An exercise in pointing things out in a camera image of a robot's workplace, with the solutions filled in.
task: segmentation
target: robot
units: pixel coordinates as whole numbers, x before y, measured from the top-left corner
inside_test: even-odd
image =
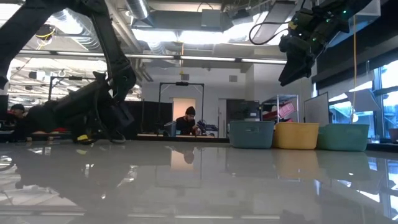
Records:
[[[289,22],[289,34],[281,38],[279,48],[287,54],[280,75],[281,85],[309,77],[315,59],[339,31],[348,32],[348,19],[371,0],[326,0],[312,10],[301,8]],[[26,0],[0,28],[0,88],[7,83],[11,60],[55,12],[69,8],[88,16],[95,28],[108,66],[108,76],[94,73],[96,80],[57,101],[46,103],[33,116],[48,132],[59,126],[73,126],[81,117],[90,117],[88,128],[102,132],[110,141],[133,117],[123,101],[136,83],[130,61],[123,54],[111,25],[104,0]]]

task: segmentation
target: whiteboard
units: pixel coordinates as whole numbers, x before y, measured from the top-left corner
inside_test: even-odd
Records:
[[[319,123],[320,126],[329,124],[329,96],[324,93],[304,101],[306,123]]]

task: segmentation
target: reflective floor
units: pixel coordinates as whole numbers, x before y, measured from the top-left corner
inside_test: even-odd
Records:
[[[392,223],[398,154],[0,145],[0,223]]]

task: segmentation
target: teal plastic bin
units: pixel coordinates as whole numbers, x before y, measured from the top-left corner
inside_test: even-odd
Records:
[[[274,135],[272,121],[231,121],[229,142],[244,149],[269,149]]]
[[[368,131],[368,124],[328,124],[319,128],[317,148],[365,151],[368,145]]]

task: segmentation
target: black beanie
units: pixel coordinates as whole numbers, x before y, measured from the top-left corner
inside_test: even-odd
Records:
[[[196,115],[196,111],[195,111],[195,109],[194,109],[194,107],[193,106],[190,106],[190,107],[188,107],[188,109],[186,110],[186,112],[185,112],[185,114],[187,114],[187,115]]]
[[[12,110],[22,110],[23,112],[25,112],[25,107],[24,107],[24,105],[22,105],[22,104],[20,104],[20,103],[18,103],[18,104],[16,104],[16,105],[12,105],[12,106],[11,106],[11,109],[12,109]]]

